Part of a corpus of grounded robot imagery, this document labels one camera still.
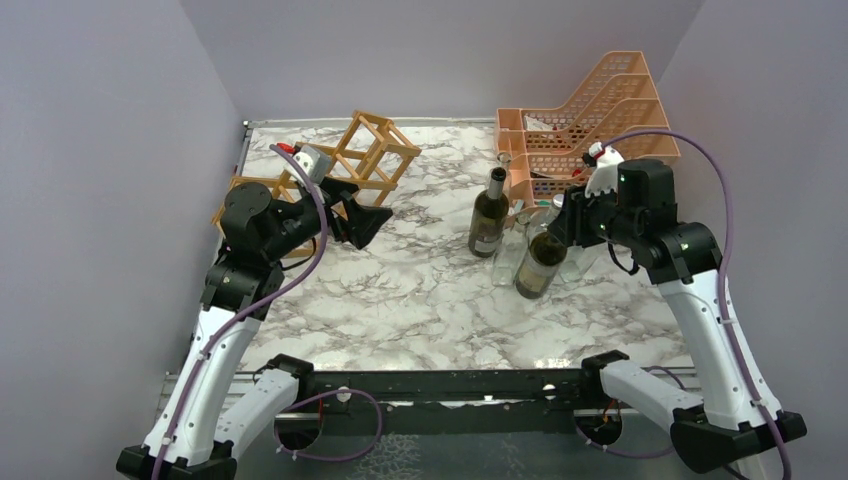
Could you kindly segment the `green bottle navy cream label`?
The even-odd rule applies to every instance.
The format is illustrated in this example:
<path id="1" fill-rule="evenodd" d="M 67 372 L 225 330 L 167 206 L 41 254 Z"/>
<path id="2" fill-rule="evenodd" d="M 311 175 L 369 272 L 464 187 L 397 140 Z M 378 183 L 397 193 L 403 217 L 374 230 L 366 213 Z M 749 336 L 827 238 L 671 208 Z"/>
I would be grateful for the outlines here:
<path id="1" fill-rule="evenodd" d="M 515 275 L 517 292 L 527 299 L 542 297 L 565 260 L 567 250 L 568 247 L 549 232 L 535 234 Z"/>

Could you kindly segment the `wooden wine rack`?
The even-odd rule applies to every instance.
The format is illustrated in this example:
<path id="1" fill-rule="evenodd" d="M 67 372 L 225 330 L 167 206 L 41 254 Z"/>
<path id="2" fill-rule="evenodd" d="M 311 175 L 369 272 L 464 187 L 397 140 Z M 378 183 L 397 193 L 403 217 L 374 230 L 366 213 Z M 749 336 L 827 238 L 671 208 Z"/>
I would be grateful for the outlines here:
<path id="1" fill-rule="evenodd" d="M 353 197 L 357 203 L 374 207 L 384 207 L 385 198 L 397 188 L 411 161 L 421 154 L 421 149 L 398 130 L 393 120 L 361 111 L 353 113 L 352 122 L 336 146 L 305 142 L 293 146 L 303 145 L 311 145 L 331 158 L 330 170 L 325 178 L 356 185 L 358 190 Z M 303 213 L 305 202 L 301 186 L 284 172 L 284 168 L 275 179 L 234 176 L 230 180 L 231 192 L 256 192 L 262 199 L 267 199 L 266 212 L 281 227 L 292 226 L 293 215 Z M 247 249 L 252 248 L 259 258 L 266 260 L 305 258 L 315 255 L 320 247 L 326 245 L 320 238 L 321 231 L 308 241 L 301 240 L 302 234 L 295 234 L 294 240 L 285 244 L 274 237 L 265 240 L 265 237 L 271 236 L 270 223 L 260 219 L 257 228 L 248 226 L 247 218 L 237 214 L 228 200 L 219 208 L 213 223 L 224 236 L 221 254 L 236 252 L 245 255 Z M 248 226 L 245 234 L 239 231 L 243 226 Z"/>

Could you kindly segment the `tall clear glass bottle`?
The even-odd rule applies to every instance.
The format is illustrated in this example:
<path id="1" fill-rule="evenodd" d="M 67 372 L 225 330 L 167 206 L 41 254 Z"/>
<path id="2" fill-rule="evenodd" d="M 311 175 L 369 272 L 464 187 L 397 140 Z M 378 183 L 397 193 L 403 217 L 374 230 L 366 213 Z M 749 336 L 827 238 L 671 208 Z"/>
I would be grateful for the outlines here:
<path id="1" fill-rule="evenodd" d="M 494 286 L 507 286 L 514 282 L 526 249 L 526 230 L 531 217 L 530 213 L 518 213 L 511 226 L 505 229 L 493 260 L 491 281 Z"/>

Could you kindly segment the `green bottle brown label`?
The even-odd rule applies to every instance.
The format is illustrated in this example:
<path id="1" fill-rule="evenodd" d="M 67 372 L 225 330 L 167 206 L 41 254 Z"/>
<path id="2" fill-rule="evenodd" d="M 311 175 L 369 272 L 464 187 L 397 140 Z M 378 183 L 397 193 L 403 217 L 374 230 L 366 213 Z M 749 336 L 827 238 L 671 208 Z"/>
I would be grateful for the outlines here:
<path id="1" fill-rule="evenodd" d="M 503 167 L 492 169 L 486 188 L 475 199 L 467 243 L 474 256 L 491 257 L 501 245 L 509 211 L 504 193 L 506 176 Z"/>

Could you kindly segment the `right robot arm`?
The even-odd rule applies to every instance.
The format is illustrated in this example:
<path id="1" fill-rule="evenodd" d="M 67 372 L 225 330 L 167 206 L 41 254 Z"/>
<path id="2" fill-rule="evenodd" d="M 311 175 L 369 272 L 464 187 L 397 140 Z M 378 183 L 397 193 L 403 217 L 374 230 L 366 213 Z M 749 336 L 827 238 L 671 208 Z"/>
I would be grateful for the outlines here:
<path id="1" fill-rule="evenodd" d="M 620 400 L 666 430 L 674 451 L 703 474 L 803 437 L 803 417 L 785 410 L 759 373 L 736 319 L 712 232 L 677 217 L 674 176 L 656 159 L 608 167 L 607 186 L 567 190 L 550 234 L 564 246 L 629 249 L 671 309 L 700 380 L 691 394 L 618 351 L 584 361 L 579 398 Z"/>

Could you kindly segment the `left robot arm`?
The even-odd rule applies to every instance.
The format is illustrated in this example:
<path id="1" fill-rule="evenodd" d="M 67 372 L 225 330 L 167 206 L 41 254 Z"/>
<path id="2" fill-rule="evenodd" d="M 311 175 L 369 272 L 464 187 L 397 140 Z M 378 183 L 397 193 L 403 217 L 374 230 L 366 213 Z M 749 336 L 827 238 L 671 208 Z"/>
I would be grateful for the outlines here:
<path id="1" fill-rule="evenodd" d="M 208 270 L 190 351 L 167 405 L 145 440 L 124 448 L 117 471 L 130 479 L 232 479 L 239 458 L 283 409 L 314 397 L 311 363 L 280 354 L 260 370 L 233 406 L 225 399 L 237 367 L 270 304 L 305 280 L 323 256 L 290 283 L 282 259 L 309 240 L 333 237 L 363 249 L 392 217 L 363 206 L 358 186 L 330 177 L 300 189 L 295 203 L 259 182 L 230 188 L 223 202 L 223 242 Z"/>

